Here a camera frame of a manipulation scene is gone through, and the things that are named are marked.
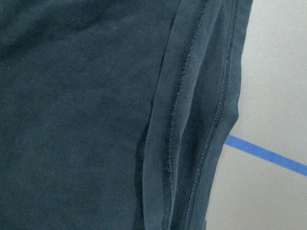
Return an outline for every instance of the garment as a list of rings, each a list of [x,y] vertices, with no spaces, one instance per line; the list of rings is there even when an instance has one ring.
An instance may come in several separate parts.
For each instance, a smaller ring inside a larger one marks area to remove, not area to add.
[[[1,1],[0,229],[205,229],[251,5]]]

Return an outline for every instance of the blue line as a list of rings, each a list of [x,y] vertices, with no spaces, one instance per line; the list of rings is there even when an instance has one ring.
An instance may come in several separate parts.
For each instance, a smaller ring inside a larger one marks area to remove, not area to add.
[[[271,152],[240,138],[229,135],[225,144],[307,176],[307,165],[301,164],[290,158],[283,157],[277,153]]]

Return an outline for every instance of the stitched seam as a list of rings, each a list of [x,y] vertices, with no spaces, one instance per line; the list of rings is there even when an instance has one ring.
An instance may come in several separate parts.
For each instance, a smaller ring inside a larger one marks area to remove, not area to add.
[[[211,124],[211,129],[209,131],[209,135],[206,139],[205,142],[205,146],[203,148],[202,154],[201,154],[201,158],[199,160],[197,169],[196,169],[196,173],[194,176],[194,182],[192,185],[192,190],[190,193],[190,198],[189,198],[189,205],[188,205],[188,210],[186,213],[186,222],[185,222],[185,226],[184,226],[184,230],[189,230],[190,228],[190,222],[191,222],[191,216],[192,216],[192,212],[193,212],[193,208],[194,208],[194,203],[195,203],[195,196],[196,196],[196,192],[197,192],[197,187],[200,181],[200,177],[201,177],[201,171],[202,171],[202,167],[204,165],[204,162],[206,160],[207,157],[207,152],[208,149],[210,147],[210,143],[212,141],[213,135],[215,133],[215,130],[221,120],[221,116],[224,112],[224,102],[225,102],[225,92],[226,92],[226,88],[227,88],[227,80],[228,80],[228,76],[229,76],[229,66],[230,66],[230,54],[231,54],[231,49],[232,49],[232,43],[233,43],[233,37],[234,37],[234,27],[235,27],[235,23],[236,23],[236,12],[237,12],[237,5],[238,5],[238,1],[235,0],[232,2],[233,3],[233,7],[232,7],[232,15],[231,15],[231,21],[230,21],[230,29],[229,29],[229,35],[228,35],[228,41],[227,41],[227,49],[226,49],[226,53],[225,53],[225,63],[224,63],[224,73],[223,73],[223,78],[222,78],[222,83],[221,83],[221,88],[220,88],[220,93],[219,93],[219,99],[218,99],[218,106],[215,112],[215,116],[213,119],[213,122]]]
[[[176,83],[173,87],[172,92],[172,102],[170,107],[170,113],[168,117],[168,125],[166,131],[166,156],[163,159],[163,175],[165,180],[163,180],[163,188],[164,188],[164,203],[165,203],[165,210],[163,215],[163,223],[162,228],[163,230],[170,229],[170,213],[172,209],[172,159],[171,159],[171,143],[173,137],[173,130],[174,130],[174,123],[175,123],[175,116],[177,111],[177,103],[180,96],[180,91],[183,85],[184,77],[186,74],[186,69],[189,64],[190,54],[193,50],[195,45],[195,39],[198,34],[198,28],[201,25],[201,17],[204,13],[204,8],[206,6],[207,1],[204,1],[204,4],[201,5],[201,10],[197,12],[197,17],[193,19],[192,29],[190,30],[190,34],[188,37],[188,41],[185,45],[184,52],[181,56],[180,67],[178,70],[179,77],[177,78]]]

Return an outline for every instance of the dark gray fabric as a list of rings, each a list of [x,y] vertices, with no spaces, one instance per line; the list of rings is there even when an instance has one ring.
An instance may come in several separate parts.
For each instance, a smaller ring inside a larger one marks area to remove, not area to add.
[[[251,5],[0,1],[0,229],[204,230]]]

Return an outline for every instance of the blue stripe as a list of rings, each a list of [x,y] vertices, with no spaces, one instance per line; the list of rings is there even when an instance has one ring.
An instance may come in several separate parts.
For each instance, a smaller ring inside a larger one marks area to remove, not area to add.
[[[292,159],[283,157],[277,153],[271,152],[267,149],[254,145],[240,138],[229,135],[225,144],[231,147],[234,147],[238,150],[252,154],[256,157],[270,161],[274,164],[280,165],[284,168],[290,169],[294,172],[300,173],[304,176],[307,176],[307,166],[306,165],[303,165]]]

